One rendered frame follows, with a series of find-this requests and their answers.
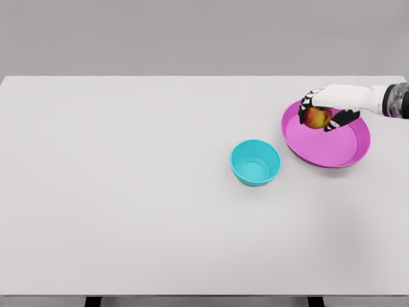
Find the red yellow apple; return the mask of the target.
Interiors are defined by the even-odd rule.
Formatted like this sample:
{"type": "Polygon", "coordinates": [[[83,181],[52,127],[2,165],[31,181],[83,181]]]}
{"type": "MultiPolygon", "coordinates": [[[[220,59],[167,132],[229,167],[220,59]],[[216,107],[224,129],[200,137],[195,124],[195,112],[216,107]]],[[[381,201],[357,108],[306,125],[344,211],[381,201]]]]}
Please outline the red yellow apple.
{"type": "Polygon", "coordinates": [[[323,129],[333,117],[331,108],[310,107],[305,110],[304,125],[310,129],[323,129]]]}

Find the blue bowl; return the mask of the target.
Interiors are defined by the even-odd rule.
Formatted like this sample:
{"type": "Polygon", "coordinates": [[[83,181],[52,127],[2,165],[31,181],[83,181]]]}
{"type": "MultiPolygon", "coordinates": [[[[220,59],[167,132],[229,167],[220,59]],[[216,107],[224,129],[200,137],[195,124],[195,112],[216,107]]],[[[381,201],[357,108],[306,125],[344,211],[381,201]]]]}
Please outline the blue bowl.
{"type": "Polygon", "coordinates": [[[237,144],[230,153],[229,162],[237,180],[250,187],[271,182],[282,167],[277,149],[258,139],[248,139],[237,144]]]}

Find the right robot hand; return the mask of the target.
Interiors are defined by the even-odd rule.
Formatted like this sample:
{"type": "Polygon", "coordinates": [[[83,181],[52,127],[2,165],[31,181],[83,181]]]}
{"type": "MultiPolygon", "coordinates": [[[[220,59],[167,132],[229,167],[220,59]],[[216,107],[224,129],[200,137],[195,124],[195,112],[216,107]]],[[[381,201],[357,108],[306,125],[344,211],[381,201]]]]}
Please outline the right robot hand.
{"type": "Polygon", "coordinates": [[[338,109],[339,112],[332,117],[323,128],[325,132],[343,127],[360,116],[362,109],[372,110],[369,88],[347,84],[331,84],[324,88],[311,90],[300,102],[298,117],[300,124],[305,122],[305,114],[312,107],[338,109]]]}

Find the pink plate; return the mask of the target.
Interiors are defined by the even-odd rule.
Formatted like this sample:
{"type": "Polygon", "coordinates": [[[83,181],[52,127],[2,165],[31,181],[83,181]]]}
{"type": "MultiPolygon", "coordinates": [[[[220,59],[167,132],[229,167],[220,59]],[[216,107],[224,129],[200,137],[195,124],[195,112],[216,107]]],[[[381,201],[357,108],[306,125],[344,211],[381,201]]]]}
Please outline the pink plate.
{"type": "Polygon", "coordinates": [[[333,132],[314,130],[299,123],[299,104],[296,101],[289,105],[281,118],[283,138],[298,157],[324,168],[343,168],[364,158],[371,144],[371,134],[362,118],[333,132]]]}

